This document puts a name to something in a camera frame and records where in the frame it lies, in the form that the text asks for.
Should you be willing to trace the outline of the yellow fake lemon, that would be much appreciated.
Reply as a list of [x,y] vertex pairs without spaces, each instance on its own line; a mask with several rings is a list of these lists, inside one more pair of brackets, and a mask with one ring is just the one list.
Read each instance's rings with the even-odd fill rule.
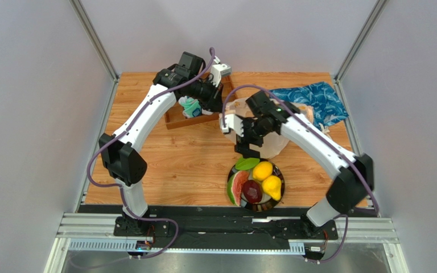
[[256,181],[264,181],[273,173],[273,164],[269,161],[259,162],[252,169],[252,178]]

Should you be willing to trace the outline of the dark red fake apple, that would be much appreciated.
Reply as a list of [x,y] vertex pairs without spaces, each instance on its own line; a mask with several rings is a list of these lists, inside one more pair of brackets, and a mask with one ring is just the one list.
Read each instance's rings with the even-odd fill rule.
[[262,188],[255,180],[248,180],[242,186],[242,194],[249,203],[259,203],[262,201]]

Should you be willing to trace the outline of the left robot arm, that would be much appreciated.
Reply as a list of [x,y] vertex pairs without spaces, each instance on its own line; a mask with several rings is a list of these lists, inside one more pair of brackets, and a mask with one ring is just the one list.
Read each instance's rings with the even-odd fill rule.
[[153,221],[142,183],[147,163],[139,152],[161,117],[184,96],[197,100],[207,112],[221,111],[221,80],[231,74],[232,69],[222,63],[214,51],[211,57],[206,63],[196,55],[183,52],[178,63],[156,74],[146,98],[128,120],[111,135],[100,136],[97,153],[114,179],[113,186],[119,188],[123,202],[114,235],[144,236],[152,231]]

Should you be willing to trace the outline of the green fake starfruit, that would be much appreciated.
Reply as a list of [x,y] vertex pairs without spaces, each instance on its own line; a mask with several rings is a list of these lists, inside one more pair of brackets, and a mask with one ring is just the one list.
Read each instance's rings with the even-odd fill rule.
[[234,167],[239,171],[247,171],[254,168],[256,165],[260,163],[259,158],[243,158],[240,157],[235,163]]

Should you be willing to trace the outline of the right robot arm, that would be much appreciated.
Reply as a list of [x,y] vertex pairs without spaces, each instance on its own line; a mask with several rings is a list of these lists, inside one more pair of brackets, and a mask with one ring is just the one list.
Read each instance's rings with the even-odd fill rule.
[[271,99],[260,91],[246,100],[253,117],[224,114],[221,130],[235,132],[235,151],[245,158],[260,153],[251,144],[262,146],[270,133],[285,137],[315,159],[332,179],[332,184],[319,202],[300,217],[300,231],[305,237],[317,235],[324,225],[338,216],[348,214],[360,201],[373,196],[373,160],[367,154],[356,155],[329,139],[305,115],[289,102]]

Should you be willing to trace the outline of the fake watermelon slice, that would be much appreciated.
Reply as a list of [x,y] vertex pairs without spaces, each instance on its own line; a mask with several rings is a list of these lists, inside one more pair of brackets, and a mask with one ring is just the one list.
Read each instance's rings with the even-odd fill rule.
[[249,171],[237,171],[227,182],[227,194],[230,201],[235,206],[241,206],[242,187],[249,180],[249,175]]

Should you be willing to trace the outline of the translucent white plastic bag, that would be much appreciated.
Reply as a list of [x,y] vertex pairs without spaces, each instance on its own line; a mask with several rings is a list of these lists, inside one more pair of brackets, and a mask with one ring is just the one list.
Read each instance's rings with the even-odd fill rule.
[[[314,109],[312,106],[295,102],[292,104],[306,116],[309,122],[314,122]],[[225,114],[237,114],[246,118],[253,117],[253,113],[246,103],[246,98],[238,98],[228,102],[225,107]],[[269,133],[263,138],[263,145],[261,147],[254,144],[250,144],[249,147],[251,150],[258,151],[262,158],[271,159],[279,155],[288,142],[287,138],[277,133]]]

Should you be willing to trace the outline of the yellow fake pear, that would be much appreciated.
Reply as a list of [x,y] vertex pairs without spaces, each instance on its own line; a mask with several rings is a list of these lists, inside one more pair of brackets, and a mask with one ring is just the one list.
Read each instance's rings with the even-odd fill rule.
[[279,201],[281,199],[282,181],[278,176],[269,176],[268,178],[264,179],[261,185],[263,193],[269,195],[275,201]]

